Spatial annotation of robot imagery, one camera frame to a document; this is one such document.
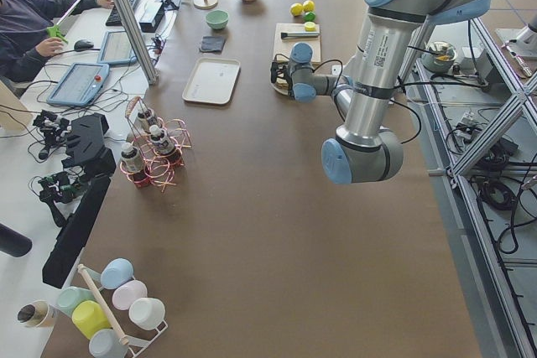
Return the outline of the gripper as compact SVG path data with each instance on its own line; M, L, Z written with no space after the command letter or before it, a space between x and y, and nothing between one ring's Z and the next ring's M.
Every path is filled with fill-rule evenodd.
M289 88L288 62L274 56L270 66L270 83L277 89Z

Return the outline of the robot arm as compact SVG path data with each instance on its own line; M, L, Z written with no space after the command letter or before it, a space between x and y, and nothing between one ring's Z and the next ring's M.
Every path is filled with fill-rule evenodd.
M413 32L482 16L491 0L364 0L368 6L356 54L340 75L316 73L312 48L295 44L288 60L274 61L271 78L284 75L297 101L330 96L345 117L333 138L324 141L321 162L335 184L390 179L399 172L404 150L382 121L395 92L399 71Z

